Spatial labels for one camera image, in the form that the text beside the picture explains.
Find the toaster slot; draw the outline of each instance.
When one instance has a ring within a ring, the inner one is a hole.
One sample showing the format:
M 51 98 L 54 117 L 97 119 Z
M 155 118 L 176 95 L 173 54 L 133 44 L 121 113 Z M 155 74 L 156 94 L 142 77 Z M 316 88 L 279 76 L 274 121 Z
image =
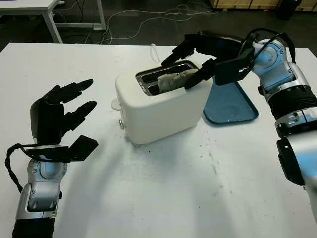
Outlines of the toaster slot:
M 143 75 L 143 76 L 141 76 L 141 79 L 146 84 L 153 83 L 153 82 L 157 81 L 158 77 L 160 77 L 164 74 L 181 73 L 181 72 L 183 72 L 185 70 L 189 70 L 189 69 L 191 69 L 191 67 L 188 64 L 182 64 L 182 65 L 178 65 L 178 66 L 168 68 L 168 69 L 165 69 L 162 71 Z
M 159 86 L 158 86 L 157 84 L 148 87 L 148 90 L 149 90 L 149 92 L 150 92 L 152 95 L 157 95 L 157 94 L 159 94 Z
M 181 73 L 189 69 L 197 68 L 190 61 L 180 61 L 168 67 L 159 67 L 138 73 L 135 77 L 142 90 L 148 96 L 160 94 L 158 77 L 164 74 Z

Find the white cable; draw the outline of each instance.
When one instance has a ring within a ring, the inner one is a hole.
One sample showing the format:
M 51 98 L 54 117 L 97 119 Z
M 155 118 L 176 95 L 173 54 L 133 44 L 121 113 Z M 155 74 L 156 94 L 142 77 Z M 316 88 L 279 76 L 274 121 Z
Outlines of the white cable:
M 64 23 L 66 23 L 66 18 L 63 17 L 63 15 L 59 11 L 55 10 L 54 12 L 58 13 L 60 17 L 64 20 Z
M 89 32 L 89 34 L 87 35 L 84 44 L 87 42 L 88 38 L 90 37 L 91 31 Z
M 75 5 L 77 4 L 77 2 L 75 2 L 70 8 L 66 8 L 66 9 L 60 9 L 59 11 L 68 11 L 68 10 L 72 10 Z
M 154 52 L 155 52 L 155 54 L 156 54 L 156 56 L 157 56 L 158 62 L 153 58 L 152 50 L 154 50 Z M 154 44 L 154 43 L 151 43 L 151 45 L 150 45 L 150 56 L 151 56 L 152 60 L 153 60 L 155 63 L 161 63 L 160 58 L 159 58 L 159 55 L 158 55 L 158 52 L 157 52 L 157 46 L 156 46 L 156 44 Z
M 187 10 L 187 11 L 193 11 L 195 13 L 181 13 L 180 10 L 181 10 L 181 6 L 184 6 L 185 8 L 182 9 L 182 10 Z M 133 36 L 130 36 L 130 37 L 112 37 L 112 33 L 111 33 L 111 30 L 110 30 L 110 27 L 109 27 L 109 23 L 110 23 L 110 20 L 116 16 L 116 15 L 119 15 L 121 13 L 125 13 L 125 12 L 129 12 L 129 11 L 132 11 L 132 12 L 142 12 L 142 13 L 151 13 L 151 14 L 167 14 L 169 16 L 176 16 L 176 15 L 186 15 L 186 16 L 190 16 L 189 18 L 187 19 L 171 19 L 171 18 L 165 18 L 165 17 L 151 17 L 151 18 L 148 18 L 146 19 L 145 21 L 141 22 L 140 25 L 139 25 L 139 29 L 138 31 L 133 35 Z M 200 15 L 200 14 L 203 14 L 203 15 L 213 15 L 213 14 L 216 14 L 216 13 L 211 13 L 211 12 L 214 12 L 213 10 L 209 10 L 209 11 L 205 11 L 205 12 L 199 12 L 199 11 L 196 11 L 196 10 L 193 10 L 193 9 L 189 9 L 189 7 L 187 5 L 184 5 L 184 4 L 181 4 L 181 5 L 178 5 L 176 8 L 172 8 L 172 9 L 168 9 L 167 11 L 165 12 L 151 12 L 151 11 L 143 11 L 143 10 L 125 10 L 125 11 L 121 11 L 121 12 L 117 12 L 113 15 L 111 15 L 107 21 L 107 29 L 104 31 L 103 33 L 103 37 L 102 39 L 97 42 L 96 44 L 102 44 L 104 41 L 107 41 L 107 40 L 110 40 L 109 42 L 109 45 L 112 43 L 112 40 L 113 39 L 131 39 L 135 36 L 137 36 L 141 30 L 141 27 L 142 25 L 149 21 L 149 20 L 153 20 L 153 19 L 165 19 L 165 20 L 172 20 L 172 21 L 188 21 L 190 19 L 192 19 L 193 16 L 195 15 Z M 109 32 L 110 34 L 110 38 L 107 38 L 105 39 L 105 34 Z

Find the wooden crate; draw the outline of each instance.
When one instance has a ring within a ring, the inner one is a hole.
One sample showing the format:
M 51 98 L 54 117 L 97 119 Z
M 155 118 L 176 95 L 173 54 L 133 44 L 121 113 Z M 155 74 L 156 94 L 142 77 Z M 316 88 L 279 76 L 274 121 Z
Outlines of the wooden crate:
M 275 9 L 279 0 L 253 0 L 250 9 Z
M 213 8 L 219 9 L 248 9 L 251 0 L 209 0 Z
M 317 0 L 302 0 L 302 3 L 296 8 L 297 11 L 312 11 L 313 7 L 317 3 Z
M 282 0 L 209 0 L 213 8 L 218 9 L 276 9 Z M 297 11 L 312 11 L 317 0 L 302 0 Z

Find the white table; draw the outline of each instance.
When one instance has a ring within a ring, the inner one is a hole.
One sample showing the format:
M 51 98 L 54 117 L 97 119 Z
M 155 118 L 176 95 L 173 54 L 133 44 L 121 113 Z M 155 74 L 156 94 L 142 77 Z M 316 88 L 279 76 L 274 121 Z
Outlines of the white table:
M 163 59 L 173 47 L 157 49 Z M 296 61 L 317 92 L 317 59 L 297 48 Z M 73 111 L 88 100 L 98 102 L 62 144 L 83 134 L 99 146 L 86 161 L 68 167 L 55 237 L 316 237 L 308 196 L 286 180 L 279 164 L 274 119 L 252 73 L 241 85 L 260 111 L 254 122 L 218 127 L 201 119 L 195 128 L 157 142 L 131 144 L 110 107 L 114 81 L 130 67 L 150 62 L 149 46 L 10 43 L 0 53 L 3 159 L 14 143 L 32 142 L 29 110 L 36 99 L 56 84 L 94 79 L 65 106 Z M 28 158 L 15 152 L 11 160 L 24 184 Z M 19 193 L 4 165 L 0 183 L 0 230 L 11 237 Z
M 97 0 L 100 23 L 58 23 L 55 24 L 52 10 L 59 0 L 15 0 L 0 1 L 0 15 L 42 15 L 55 43 L 63 43 L 58 32 L 58 27 L 93 27 L 97 30 L 105 30 L 103 7 L 101 0 Z

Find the white toaster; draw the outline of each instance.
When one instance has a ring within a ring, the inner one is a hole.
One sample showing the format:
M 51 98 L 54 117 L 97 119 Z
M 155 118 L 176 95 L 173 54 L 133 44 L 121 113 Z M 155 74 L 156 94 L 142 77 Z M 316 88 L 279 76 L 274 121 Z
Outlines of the white toaster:
M 115 81 L 117 99 L 111 107 L 121 111 L 119 125 L 135 144 L 146 144 L 195 126 L 207 101 L 213 80 L 159 93 L 157 78 L 198 68 L 190 61 L 150 70 L 136 69 Z

